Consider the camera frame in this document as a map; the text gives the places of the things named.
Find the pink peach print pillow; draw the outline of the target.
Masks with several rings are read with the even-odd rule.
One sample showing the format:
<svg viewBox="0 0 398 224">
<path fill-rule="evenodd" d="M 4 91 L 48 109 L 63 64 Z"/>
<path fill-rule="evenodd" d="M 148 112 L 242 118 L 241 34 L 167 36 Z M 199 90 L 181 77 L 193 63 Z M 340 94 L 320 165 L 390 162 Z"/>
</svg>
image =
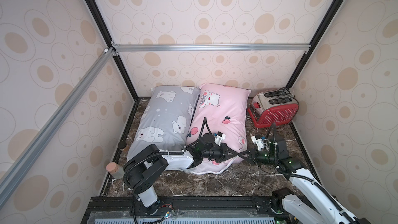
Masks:
<svg viewBox="0 0 398 224">
<path fill-rule="evenodd" d="M 200 89 L 186 144 L 198 139 L 206 118 L 211 133 L 221 132 L 226 136 L 223 143 L 234 151 L 246 151 L 246 110 L 251 91 L 210 83 L 202 84 Z"/>
</svg>

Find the grey bear print pillow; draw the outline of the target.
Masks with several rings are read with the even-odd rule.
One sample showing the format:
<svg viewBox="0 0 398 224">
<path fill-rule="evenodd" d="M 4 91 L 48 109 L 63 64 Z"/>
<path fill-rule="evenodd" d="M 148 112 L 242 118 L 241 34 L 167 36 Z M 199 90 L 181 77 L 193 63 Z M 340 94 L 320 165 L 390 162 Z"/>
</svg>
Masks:
<svg viewBox="0 0 398 224">
<path fill-rule="evenodd" d="M 158 86 L 141 117 L 127 154 L 131 160 L 147 146 L 179 151 L 185 146 L 200 89 L 188 86 Z"/>
</svg>

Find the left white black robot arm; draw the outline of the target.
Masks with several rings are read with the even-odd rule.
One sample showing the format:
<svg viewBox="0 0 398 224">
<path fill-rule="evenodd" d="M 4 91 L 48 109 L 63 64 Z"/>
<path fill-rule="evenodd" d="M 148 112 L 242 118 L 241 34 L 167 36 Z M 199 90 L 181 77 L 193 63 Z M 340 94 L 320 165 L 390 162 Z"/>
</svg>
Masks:
<svg viewBox="0 0 398 224">
<path fill-rule="evenodd" d="M 153 184 L 164 171 L 186 171 L 199 166 L 205 158 L 222 163 L 237 155 L 222 142 L 221 132 L 203 134 L 181 151 L 160 150 L 151 144 L 124 165 L 123 181 L 133 190 L 133 196 L 150 208 L 159 205 Z"/>
</svg>

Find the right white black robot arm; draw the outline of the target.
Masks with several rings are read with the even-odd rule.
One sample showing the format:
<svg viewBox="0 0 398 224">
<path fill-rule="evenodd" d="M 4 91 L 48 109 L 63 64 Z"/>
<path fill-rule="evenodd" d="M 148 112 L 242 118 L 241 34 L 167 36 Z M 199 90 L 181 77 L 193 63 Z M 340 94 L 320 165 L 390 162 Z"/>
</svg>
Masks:
<svg viewBox="0 0 398 224">
<path fill-rule="evenodd" d="M 272 137 L 252 137 L 256 145 L 238 153 L 245 161 L 255 164 L 273 166 L 279 174 L 298 188 L 305 198 L 311 203 L 307 205 L 288 188 L 272 192 L 270 208 L 275 214 L 288 213 L 303 224 L 368 224 L 366 218 L 358 218 L 355 214 L 342 206 L 332 195 L 317 181 L 310 170 L 301 160 L 291 157 L 286 141 Z"/>
</svg>

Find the red silver toaster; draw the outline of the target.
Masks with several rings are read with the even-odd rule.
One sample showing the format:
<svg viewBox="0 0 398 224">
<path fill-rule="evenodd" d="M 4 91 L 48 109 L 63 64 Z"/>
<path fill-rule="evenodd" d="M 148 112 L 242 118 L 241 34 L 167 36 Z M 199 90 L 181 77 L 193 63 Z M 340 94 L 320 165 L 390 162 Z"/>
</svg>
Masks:
<svg viewBox="0 0 398 224">
<path fill-rule="evenodd" d="M 290 90 L 283 87 L 254 96 L 247 112 L 256 128 L 269 128 L 272 124 L 279 126 L 290 123 L 299 107 L 299 102 Z"/>
</svg>

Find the black knob bottle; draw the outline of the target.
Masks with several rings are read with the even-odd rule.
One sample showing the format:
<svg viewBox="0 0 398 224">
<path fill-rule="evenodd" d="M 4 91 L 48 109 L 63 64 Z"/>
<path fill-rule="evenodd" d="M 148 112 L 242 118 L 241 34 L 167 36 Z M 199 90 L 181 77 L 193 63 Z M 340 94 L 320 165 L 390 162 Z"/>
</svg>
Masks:
<svg viewBox="0 0 398 224">
<path fill-rule="evenodd" d="M 128 152 L 129 145 L 126 142 L 119 142 L 118 149 L 121 150 L 122 152 Z"/>
</svg>

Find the cork stopper glass bottle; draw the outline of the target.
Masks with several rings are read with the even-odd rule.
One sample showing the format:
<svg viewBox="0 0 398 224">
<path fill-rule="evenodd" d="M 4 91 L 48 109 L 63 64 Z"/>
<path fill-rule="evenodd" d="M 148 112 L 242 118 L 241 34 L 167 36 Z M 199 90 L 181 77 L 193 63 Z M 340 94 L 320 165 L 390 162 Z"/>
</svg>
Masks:
<svg viewBox="0 0 398 224">
<path fill-rule="evenodd" d="M 110 162 L 106 166 L 107 172 L 115 179 L 123 179 L 124 170 L 123 167 L 115 162 Z"/>
</svg>

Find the horizontal aluminium frame bar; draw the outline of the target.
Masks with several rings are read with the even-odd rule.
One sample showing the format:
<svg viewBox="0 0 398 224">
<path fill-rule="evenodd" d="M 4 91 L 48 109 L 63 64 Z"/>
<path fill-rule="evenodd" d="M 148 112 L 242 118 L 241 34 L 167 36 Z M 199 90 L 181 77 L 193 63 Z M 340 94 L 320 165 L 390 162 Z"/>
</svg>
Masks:
<svg viewBox="0 0 398 224">
<path fill-rule="evenodd" d="M 171 51 L 308 51 L 310 44 L 181 44 L 181 45 L 115 45 L 117 52 L 171 52 Z"/>
</svg>

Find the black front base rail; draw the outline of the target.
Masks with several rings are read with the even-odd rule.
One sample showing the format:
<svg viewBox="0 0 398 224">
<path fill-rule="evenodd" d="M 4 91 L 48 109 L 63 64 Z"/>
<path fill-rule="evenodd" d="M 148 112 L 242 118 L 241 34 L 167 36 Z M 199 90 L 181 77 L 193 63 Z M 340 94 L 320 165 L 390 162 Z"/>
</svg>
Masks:
<svg viewBox="0 0 398 224">
<path fill-rule="evenodd" d="M 157 210 L 149 211 L 132 197 L 94 197 L 81 223 L 153 222 L 170 214 L 164 223 L 271 223 L 298 224 L 289 213 L 276 214 L 270 196 L 248 197 L 161 197 Z"/>
</svg>

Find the left black corner post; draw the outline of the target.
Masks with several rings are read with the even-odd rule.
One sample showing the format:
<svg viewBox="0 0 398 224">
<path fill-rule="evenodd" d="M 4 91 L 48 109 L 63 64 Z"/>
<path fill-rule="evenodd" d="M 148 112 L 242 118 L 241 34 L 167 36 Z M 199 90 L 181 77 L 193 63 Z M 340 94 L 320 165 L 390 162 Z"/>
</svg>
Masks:
<svg viewBox="0 0 398 224">
<path fill-rule="evenodd" d="M 103 40 L 105 41 L 106 46 L 110 47 L 110 48 L 115 48 L 116 46 L 113 43 L 113 38 L 111 37 L 111 34 L 108 30 L 108 27 L 107 27 L 105 20 L 100 12 L 100 9 L 98 8 L 96 1 L 95 0 L 85 0 L 85 2 L 91 12 L 91 15 L 96 23 L 96 26 L 99 29 L 99 32 L 100 32 Z M 126 67 L 125 67 L 120 55 L 114 55 L 113 58 L 116 63 L 116 66 L 119 69 L 119 72 L 127 86 L 127 89 L 130 92 L 130 95 L 132 96 L 133 100 L 137 101 L 139 99 L 139 96 L 132 84 L 132 81 L 127 73 Z"/>
</svg>

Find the black corner post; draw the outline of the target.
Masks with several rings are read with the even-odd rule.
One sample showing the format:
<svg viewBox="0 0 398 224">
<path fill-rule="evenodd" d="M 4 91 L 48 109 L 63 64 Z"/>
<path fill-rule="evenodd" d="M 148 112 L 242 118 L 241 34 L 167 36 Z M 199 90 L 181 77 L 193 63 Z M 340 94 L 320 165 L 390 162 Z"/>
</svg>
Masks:
<svg viewBox="0 0 398 224">
<path fill-rule="evenodd" d="M 295 82 L 297 81 L 298 77 L 304 70 L 304 67 L 308 63 L 309 59 L 311 58 L 313 52 L 317 48 L 318 44 L 320 43 L 321 39 L 323 38 L 324 34 L 326 33 L 327 29 L 329 28 L 330 24 L 332 23 L 333 19 L 337 15 L 338 11 L 342 7 L 343 3 L 345 0 L 333 0 L 331 2 L 330 7 L 326 11 L 326 14 L 322 21 L 320 22 L 320 25 L 318 29 L 316 30 L 313 38 L 310 41 L 310 48 L 307 52 L 305 52 L 302 57 L 299 60 L 298 65 L 296 66 L 295 70 L 293 71 L 293 74 L 291 75 L 290 79 L 288 80 L 286 84 L 286 88 L 291 89 Z"/>
<path fill-rule="evenodd" d="M 111 34 L 108 30 L 108 27 L 107 27 L 105 20 L 100 12 L 100 9 L 98 8 L 96 1 L 95 0 L 85 0 L 85 2 L 91 12 L 91 15 L 96 23 L 96 26 L 99 29 L 99 32 L 100 32 L 103 40 L 105 41 L 106 46 L 110 47 L 110 48 L 115 48 L 116 46 L 113 43 L 113 38 L 111 37 Z M 130 92 L 130 95 L 132 96 L 133 100 L 137 101 L 139 99 L 139 96 L 132 84 L 132 81 L 127 73 L 126 67 L 125 67 L 120 55 L 114 55 L 113 58 L 116 63 L 116 66 L 119 69 L 119 72 L 127 86 L 127 89 Z"/>
</svg>

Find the right black corner post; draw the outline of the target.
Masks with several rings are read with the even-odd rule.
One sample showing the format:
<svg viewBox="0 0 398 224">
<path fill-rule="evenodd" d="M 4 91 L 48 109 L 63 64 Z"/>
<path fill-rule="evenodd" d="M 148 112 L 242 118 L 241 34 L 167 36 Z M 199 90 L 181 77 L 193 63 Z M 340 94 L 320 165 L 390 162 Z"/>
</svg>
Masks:
<svg viewBox="0 0 398 224">
<path fill-rule="evenodd" d="M 295 70 L 293 71 L 293 74 L 291 75 L 290 79 L 288 80 L 286 84 L 286 88 L 291 89 L 295 82 L 297 81 L 298 77 L 304 70 L 304 67 L 308 63 L 309 59 L 311 58 L 313 52 L 317 48 L 318 44 L 320 43 L 321 39 L 323 38 L 324 34 L 326 33 L 327 29 L 329 28 L 330 24 L 332 23 L 333 19 L 337 15 L 338 11 L 342 7 L 343 3 L 345 0 L 333 0 L 331 2 L 330 7 L 326 11 L 326 14 L 322 21 L 320 22 L 320 25 L 318 29 L 316 30 L 313 38 L 310 41 L 310 48 L 307 52 L 305 52 L 302 57 L 299 60 L 298 65 L 296 66 Z"/>
</svg>

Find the diagonal aluminium frame bar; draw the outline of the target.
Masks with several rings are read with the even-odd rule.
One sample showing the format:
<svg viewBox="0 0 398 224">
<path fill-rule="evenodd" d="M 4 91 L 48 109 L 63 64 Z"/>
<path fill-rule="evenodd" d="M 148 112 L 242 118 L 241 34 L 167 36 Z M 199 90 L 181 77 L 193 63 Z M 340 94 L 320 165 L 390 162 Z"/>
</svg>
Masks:
<svg viewBox="0 0 398 224">
<path fill-rule="evenodd" d="M 113 56 L 115 50 L 116 49 L 114 47 L 109 47 L 106 52 L 102 53 L 81 81 L 72 89 L 57 111 L 55 111 L 43 128 L 34 137 L 21 156 L 15 161 L 12 167 L 5 174 L 5 177 L 1 179 L 1 207 L 4 207 L 7 203 L 13 192 L 64 123 L 65 119 L 69 116 L 70 112 L 74 109 L 86 93 L 87 89 L 96 79 L 101 69 Z"/>
</svg>

